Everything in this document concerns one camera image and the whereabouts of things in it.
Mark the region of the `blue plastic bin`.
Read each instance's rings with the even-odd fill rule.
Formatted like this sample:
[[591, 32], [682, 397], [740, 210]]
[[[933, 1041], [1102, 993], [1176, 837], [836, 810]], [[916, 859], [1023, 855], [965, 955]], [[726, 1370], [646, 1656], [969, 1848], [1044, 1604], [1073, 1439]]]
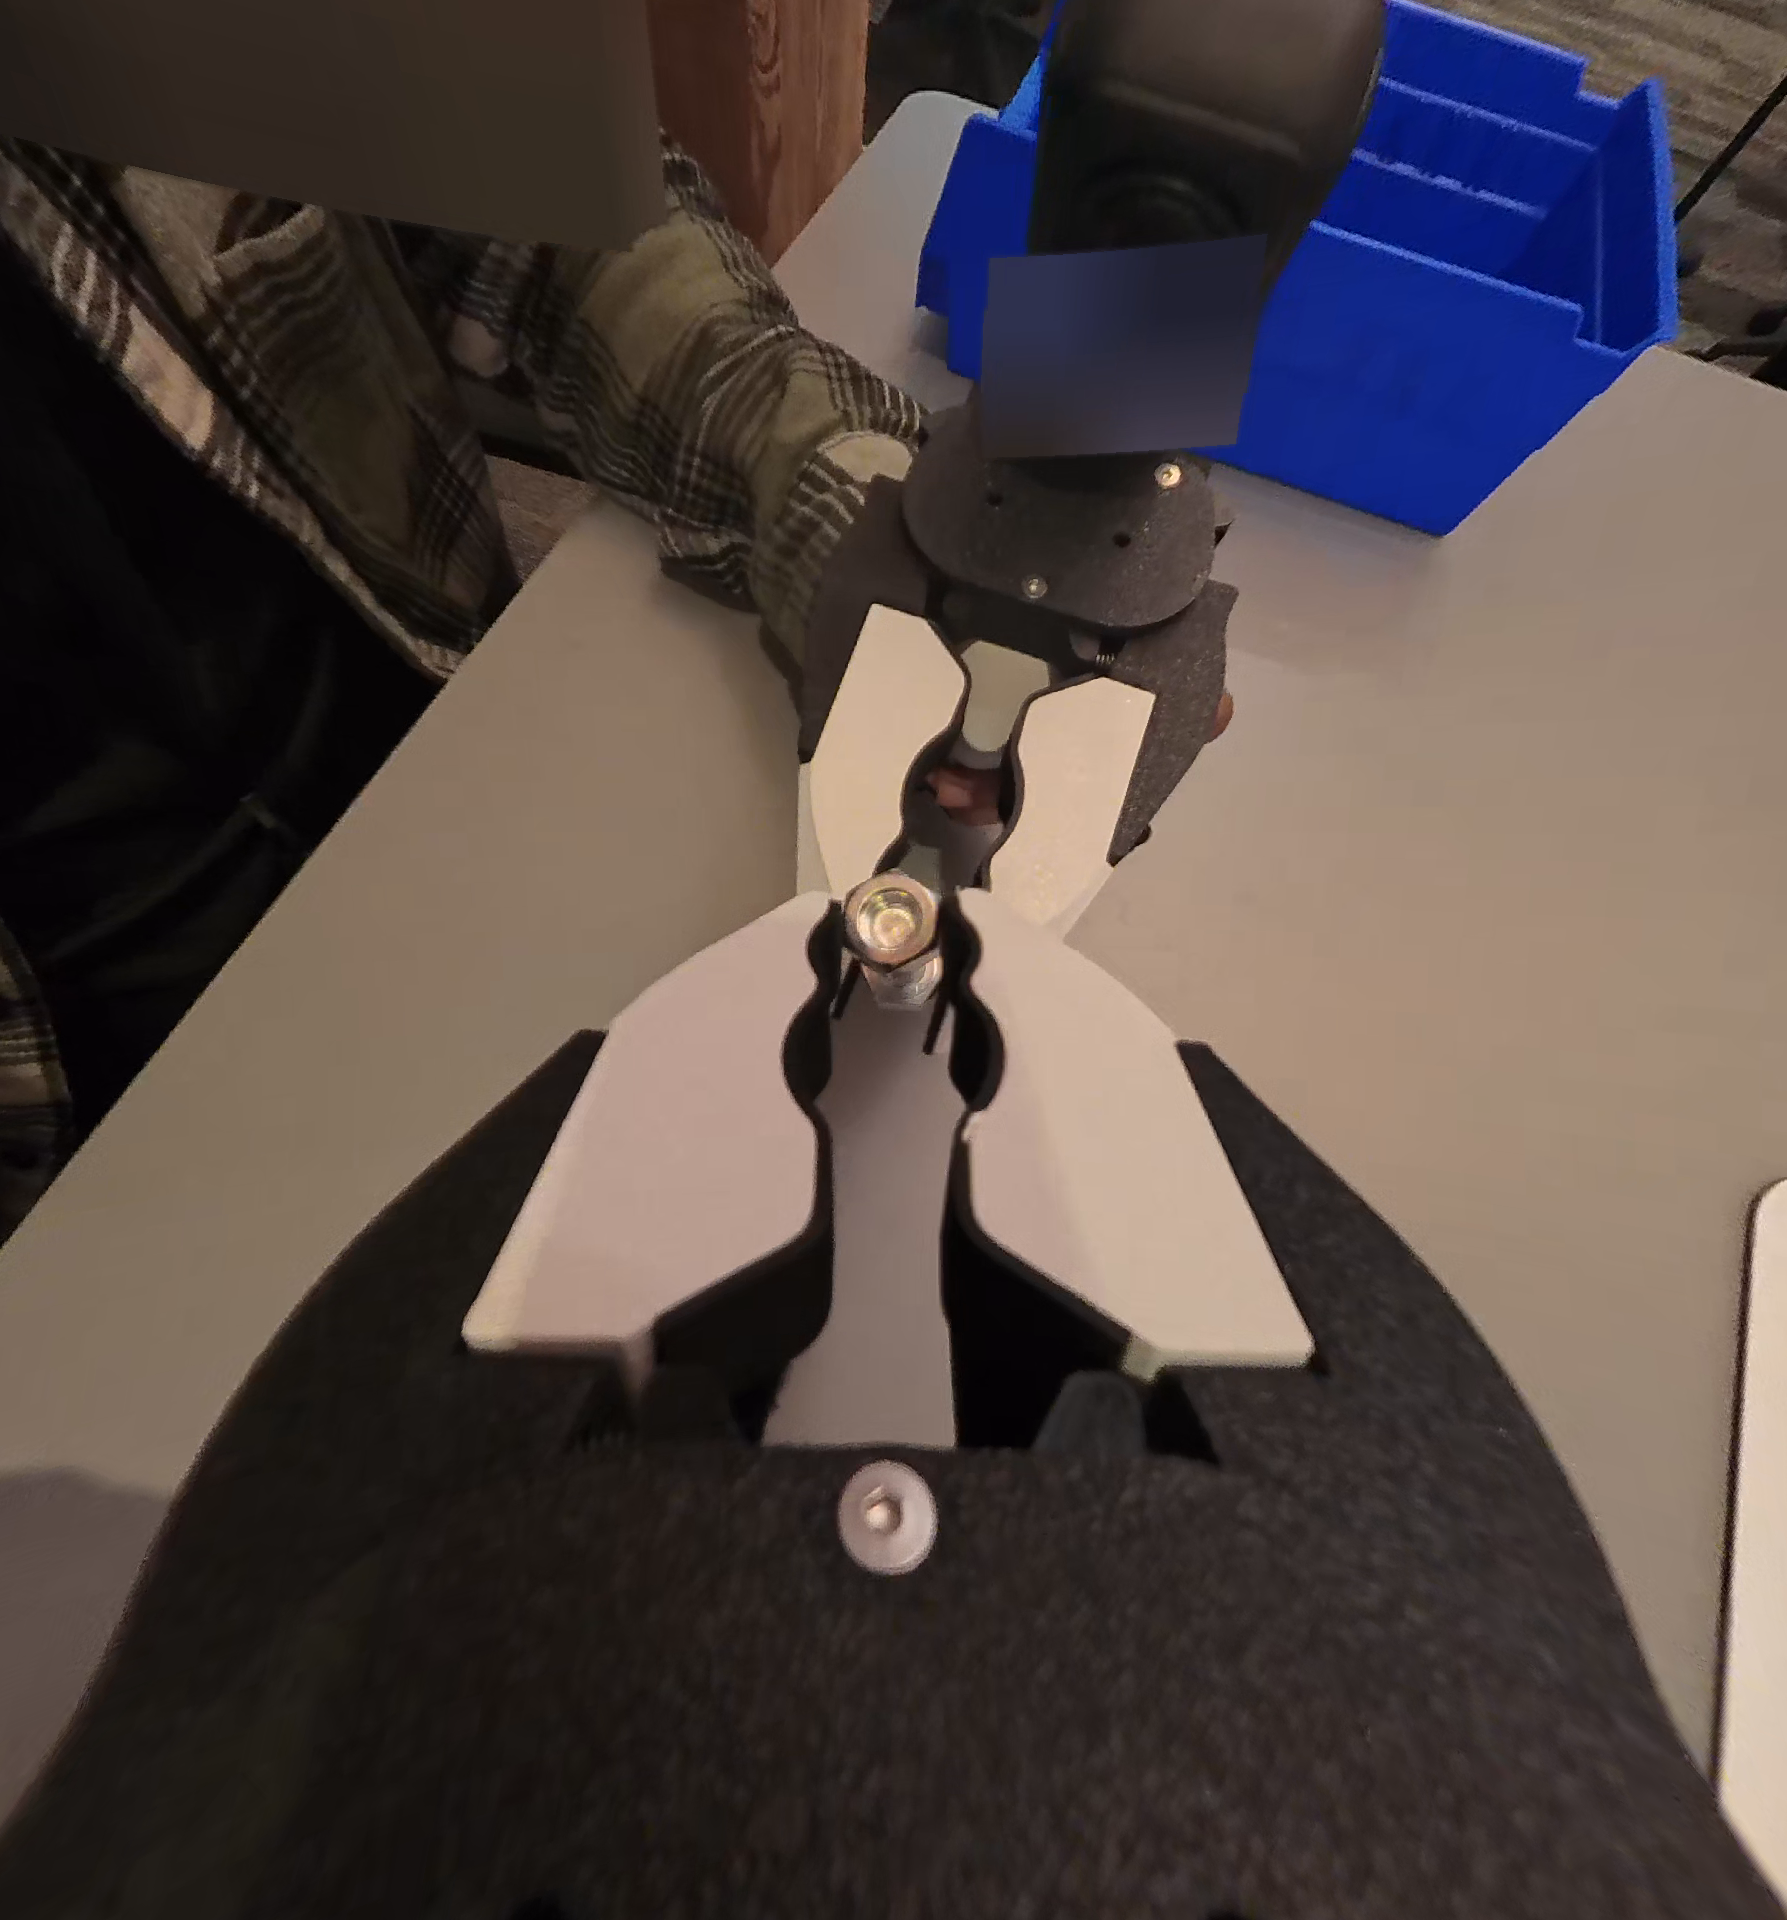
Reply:
[[1212, 452], [1445, 534], [1675, 340], [1663, 86], [1427, 4], [1058, 4], [916, 302], [990, 458]]

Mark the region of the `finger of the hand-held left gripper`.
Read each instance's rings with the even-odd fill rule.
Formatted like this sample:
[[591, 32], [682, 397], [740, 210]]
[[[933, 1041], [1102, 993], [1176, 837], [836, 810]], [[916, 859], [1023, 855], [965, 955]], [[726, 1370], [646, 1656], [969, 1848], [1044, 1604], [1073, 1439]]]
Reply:
[[1016, 806], [982, 887], [1023, 922], [1072, 933], [1098, 899], [1153, 710], [1153, 693], [1118, 678], [1048, 687], [1019, 710], [1007, 751]]
[[907, 793], [954, 742], [966, 666], [919, 613], [876, 605], [799, 770], [796, 889], [842, 899], [897, 863]]

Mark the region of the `person's left forearm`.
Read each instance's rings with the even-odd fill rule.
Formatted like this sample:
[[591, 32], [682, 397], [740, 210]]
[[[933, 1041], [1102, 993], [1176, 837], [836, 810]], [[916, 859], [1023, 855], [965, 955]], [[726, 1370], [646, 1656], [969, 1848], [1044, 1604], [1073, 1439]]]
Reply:
[[799, 318], [670, 133], [661, 173], [666, 214], [624, 249], [465, 245], [450, 351], [801, 669], [827, 568], [871, 485], [907, 474], [926, 415]]

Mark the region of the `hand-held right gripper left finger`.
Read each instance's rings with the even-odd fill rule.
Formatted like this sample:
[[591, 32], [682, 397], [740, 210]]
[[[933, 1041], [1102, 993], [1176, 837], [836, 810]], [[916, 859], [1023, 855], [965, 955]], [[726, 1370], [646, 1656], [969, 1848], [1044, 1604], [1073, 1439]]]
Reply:
[[462, 1324], [477, 1356], [596, 1359], [634, 1400], [716, 1394], [764, 1439], [835, 1304], [841, 907], [799, 892], [602, 1035]]

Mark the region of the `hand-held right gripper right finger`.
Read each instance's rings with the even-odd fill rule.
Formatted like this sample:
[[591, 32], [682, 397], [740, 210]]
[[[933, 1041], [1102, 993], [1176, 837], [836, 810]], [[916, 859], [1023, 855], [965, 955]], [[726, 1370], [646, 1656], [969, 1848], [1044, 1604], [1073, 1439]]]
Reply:
[[1070, 1378], [1316, 1356], [1192, 1074], [1102, 964], [992, 892], [944, 920], [961, 1098], [939, 1289], [959, 1444], [1032, 1444]]

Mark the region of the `person's plaid shirt torso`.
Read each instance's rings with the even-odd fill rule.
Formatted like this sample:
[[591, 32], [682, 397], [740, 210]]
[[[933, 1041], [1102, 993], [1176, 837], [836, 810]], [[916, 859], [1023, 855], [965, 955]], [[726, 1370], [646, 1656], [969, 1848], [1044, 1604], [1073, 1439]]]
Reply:
[[0, 1246], [517, 593], [565, 290], [0, 135]]

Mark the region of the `wooden pillar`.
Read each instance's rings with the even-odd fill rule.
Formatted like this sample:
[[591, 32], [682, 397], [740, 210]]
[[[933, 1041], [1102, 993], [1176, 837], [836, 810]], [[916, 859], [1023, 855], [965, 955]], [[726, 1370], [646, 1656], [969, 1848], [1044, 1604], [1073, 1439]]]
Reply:
[[779, 264], [865, 145], [869, 1], [650, 1], [664, 130]]

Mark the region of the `steel hex bolt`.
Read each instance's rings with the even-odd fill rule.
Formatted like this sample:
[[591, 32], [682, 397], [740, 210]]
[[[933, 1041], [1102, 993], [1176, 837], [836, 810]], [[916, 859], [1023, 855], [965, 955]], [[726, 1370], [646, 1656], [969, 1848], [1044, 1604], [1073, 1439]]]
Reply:
[[882, 973], [925, 960], [937, 943], [936, 890], [901, 870], [857, 882], [841, 903], [842, 936], [864, 966]]

